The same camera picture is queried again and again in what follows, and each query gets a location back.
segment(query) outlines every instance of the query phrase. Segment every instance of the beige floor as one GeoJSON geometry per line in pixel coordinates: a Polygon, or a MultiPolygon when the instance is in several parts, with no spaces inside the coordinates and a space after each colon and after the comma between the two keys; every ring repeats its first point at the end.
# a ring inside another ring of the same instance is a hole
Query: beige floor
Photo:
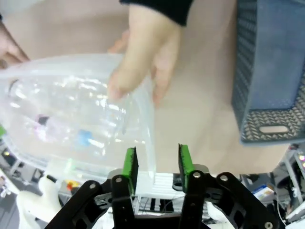
{"type": "MultiPolygon", "coordinates": [[[[287,149],[239,143],[230,105],[235,18],[236,0],[194,1],[173,83],[155,114],[159,172],[178,171],[178,143],[213,173],[268,172],[287,149]]],[[[32,59],[106,52],[127,28],[127,8],[118,0],[45,0],[4,22],[32,59]]]]}

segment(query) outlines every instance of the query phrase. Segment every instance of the hand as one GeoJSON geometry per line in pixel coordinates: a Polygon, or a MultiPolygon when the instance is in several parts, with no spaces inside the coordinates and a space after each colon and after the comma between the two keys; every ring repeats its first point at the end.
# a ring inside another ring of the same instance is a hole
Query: hand
{"type": "Polygon", "coordinates": [[[28,61],[29,58],[14,41],[3,22],[0,21],[0,59],[8,65],[28,61]]]}
{"type": "Polygon", "coordinates": [[[108,95],[122,98],[134,90],[151,70],[155,80],[153,101],[158,105],[169,87],[178,59],[181,26],[149,8],[130,5],[129,30],[122,34],[108,52],[127,46],[119,67],[112,73],[108,95]]]}

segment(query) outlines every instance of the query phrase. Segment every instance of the clear plastic bottle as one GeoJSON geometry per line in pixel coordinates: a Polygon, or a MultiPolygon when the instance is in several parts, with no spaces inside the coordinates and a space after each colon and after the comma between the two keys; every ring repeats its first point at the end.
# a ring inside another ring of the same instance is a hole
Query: clear plastic bottle
{"type": "Polygon", "coordinates": [[[9,96],[15,106],[22,106],[19,114],[35,122],[43,114],[80,129],[93,128],[106,138],[122,129],[128,100],[110,103],[107,85],[74,76],[43,81],[19,79],[9,86],[9,96]]]}
{"type": "Polygon", "coordinates": [[[90,150],[95,153],[100,151],[101,154],[105,151],[105,143],[95,139],[91,131],[67,125],[54,117],[40,115],[33,131],[44,142],[60,143],[75,149],[90,147],[90,150]]]}
{"type": "Polygon", "coordinates": [[[115,54],[78,54],[0,71],[0,105],[6,108],[0,109],[0,123],[25,158],[48,161],[54,176],[96,179],[121,167],[126,149],[137,147],[140,170],[153,181],[153,85],[148,76],[126,98],[110,101],[107,83],[121,60],[115,54]],[[41,117],[47,118],[44,125],[41,117]],[[50,144],[40,140],[43,135],[50,144]]]}

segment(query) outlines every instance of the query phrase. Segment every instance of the white object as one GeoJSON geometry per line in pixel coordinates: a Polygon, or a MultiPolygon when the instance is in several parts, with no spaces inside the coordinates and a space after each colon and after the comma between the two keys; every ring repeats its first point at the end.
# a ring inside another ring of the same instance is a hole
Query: white object
{"type": "Polygon", "coordinates": [[[11,191],[6,186],[3,186],[0,197],[5,198],[6,195],[10,195],[10,194],[11,194],[11,191]]]}
{"type": "Polygon", "coordinates": [[[286,216],[286,219],[290,220],[294,216],[297,216],[300,214],[302,216],[305,213],[305,202],[300,204],[295,210],[293,210],[288,216],[286,216]]]}
{"type": "Polygon", "coordinates": [[[227,223],[215,223],[207,225],[210,229],[234,229],[233,225],[229,222],[227,223]]]}
{"type": "Polygon", "coordinates": [[[293,222],[285,227],[286,229],[304,229],[305,228],[305,219],[302,219],[297,222],[293,222]]]}
{"type": "Polygon", "coordinates": [[[117,103],[110,102],[107,82],[121,59],[121,55],[82,54],[27,62],[0,71],[0,86],[5,92],[0,101],[0,122],[14,144],[36,157],[41,157],[43,148],[42,160],[48,161],[49,174],[84,181],[88,173],[106,178],[111,170],[123,166],[127,148],[136,146],[140,171],[146,172],[146,181],[153,183],[152,82],[147,77],[132,94],[117,103]],[[35,118],[39,115],[50,117],[50,124],[42,132],[46,136],[33,131],[39,125],[35,118]],[[55,134],[58,129],[68,130],[67,135],[55,134]],[[80,130],[86,133],[82,139],[87,143],[85,148],[75,147],[75,133],[80,130]],[[52,135],[57,139],[50,143],[47,139],[52,135]],[[65,137],[74,139],[68,141],[70,146],[63,143],[65,137]]]}
{"type": "Polygon", "coordinates": [[[224,215],[224,213],[222,213],[220,210],[218,210],[213,203],[211,202],[206,202],[206,206],[207,206],[207,210],[208,210],[208,214],[209,216],[219,222],[222,223],[226,223],[229,222],[229,220],[227,219],[227,217],[224,215]]]}
{"type": "Polygon", "coordinates": [[[19,194],[19,189],[14,185],[14,183],[8,178],[8,176],[0,169],[0,177],[4,178],[5,187],[9,192],[14,194],[19,194]]]}
{"type": "Polygon", "coordinates": [[[110,211],[112,212],[112,208],[109,208],[107,212],[96,221],[92,229],[113,229],[113,214],[110,214],[110,211]]]}
{"type": "Polygon", "coordinates": [[[20,219],[19,229],[40,229],[35,218],[49,223],[61,209],[56,184],[42,177],[38,185],[42,196],[20,191],[16,197],[20,219]]]}

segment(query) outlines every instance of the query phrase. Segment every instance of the blue storage basket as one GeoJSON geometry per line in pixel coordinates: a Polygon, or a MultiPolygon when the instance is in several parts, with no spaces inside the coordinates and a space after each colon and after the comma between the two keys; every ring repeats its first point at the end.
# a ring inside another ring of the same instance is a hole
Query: blue storage basket
{"type": "Polygon", "coordinates": [[[305,0],[238,1],[232,105],[245,145],[305,141],[305,0]]]}

